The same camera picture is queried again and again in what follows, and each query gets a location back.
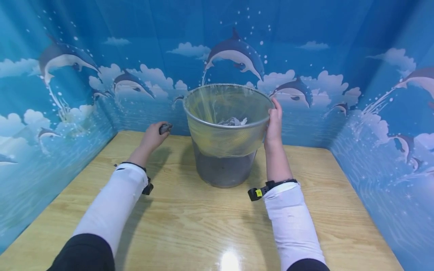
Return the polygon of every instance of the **arm sleeve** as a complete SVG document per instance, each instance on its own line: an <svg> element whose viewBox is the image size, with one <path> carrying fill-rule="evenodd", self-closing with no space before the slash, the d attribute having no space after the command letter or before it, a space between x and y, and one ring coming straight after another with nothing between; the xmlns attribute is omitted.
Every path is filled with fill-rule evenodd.
<svg viewBox="0 0 434 271"><path fill-rule="evenodd" d="M143 189L144 168L120 164L87 209L49 271L114 271L122 230Z"/></svg>
<svg viewBox="0 0 434 271"><path fill-rule="evenodd" d="M329 271L298 183L284 183L264 195L282 271Z"/></svg>

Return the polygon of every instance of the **black sleeve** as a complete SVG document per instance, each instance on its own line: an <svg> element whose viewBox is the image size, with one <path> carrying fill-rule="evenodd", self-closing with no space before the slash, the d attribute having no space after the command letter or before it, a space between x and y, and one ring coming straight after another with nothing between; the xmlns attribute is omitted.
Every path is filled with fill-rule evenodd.
<svg viewBox="0 0 434 271"><path fill-rule="evenodd" d="M103 238L85 233L69 239L47 271L115 271L115 260Z"/></svg>
<svg viewBox="0 0 434 271"><path fill-rule="evenodd" d="M287 271L330 271L330 269L318 260L302 259L293 263Z"/></svg>

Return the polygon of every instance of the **left hand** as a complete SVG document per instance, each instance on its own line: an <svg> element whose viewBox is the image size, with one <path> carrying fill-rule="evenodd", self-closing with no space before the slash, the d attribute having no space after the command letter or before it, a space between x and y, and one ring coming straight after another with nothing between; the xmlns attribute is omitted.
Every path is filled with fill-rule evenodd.
<svg viewBox="0 0 434 271"><path fill-rule="evenodd" d="M158 123L151 124L145 131L143 138L141 139L139 148L146 150L151 154L163 141L169 136L170 132L165 132L160 135L160 127L167 121L160 121Z"/></svg>

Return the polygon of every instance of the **white sleeve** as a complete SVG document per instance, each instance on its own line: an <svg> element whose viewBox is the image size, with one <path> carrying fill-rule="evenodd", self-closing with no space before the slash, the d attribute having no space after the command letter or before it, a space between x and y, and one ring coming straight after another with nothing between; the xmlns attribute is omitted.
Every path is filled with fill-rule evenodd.
<svg viewBox="0 0 434 271"><path fill-rule="evenodd" d="M98 235L116 255L125 223L147 185L148 177L142 168L130 163L120 164L87 209L73 236Z"/></svg>
<svg viewBox="0 0 434 271"><path fill-rule="evenodd" d="M284 183L264 197L282 271L302 259L326 261L319 246L315 227L298 183Z"/></svg>

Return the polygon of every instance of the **trash can rim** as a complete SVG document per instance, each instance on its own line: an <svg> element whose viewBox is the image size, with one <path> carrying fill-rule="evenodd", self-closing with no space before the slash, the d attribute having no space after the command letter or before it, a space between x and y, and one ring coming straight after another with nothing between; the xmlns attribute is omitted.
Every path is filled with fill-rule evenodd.
<svg viewBox="0 0 434 271"><path fill-rule="evenodd" d="M247 88L251 91L257 92L259 94L261 94L262 96L264 96L271 104L271 108L275 108L273 102L271 101L270 97L268 97L268 95L265 95L264 93L258 91L257 89L245 86L245 85L238 85L238 84L209 84L209 85L203 85L200 87L197 87L195 89L193 89L192 91L189 92L189 94L187 96L185 96L185 98L182 101L182 106L184 108L184 111L187 115L189 115L192 119L194 119L197 122L200 122L204 125L207 126L211 126L211 127L216 127L216 128L223 128L223 129L246 129L246 128L250 128L250 127L257 127L265 122L268 122L268 120L270 119L270 116L267 115L266 118L260 120L260 121L255 121L255 122L251 122L251 123L247 123L246 125L240 125L240 126L226 126L226 125L221 125L221 124L215 124L215 123L209 123L206 122L204 120L201 120L197 117L195 117L193 114L191 114L190 111L187 110L186 106L185 106L185 102L187 100L187 98L194 92L199 91L202 88L206 88L206 87L211 87L211 86L235 86L235 87L242 87L242 88Z"/></svg>

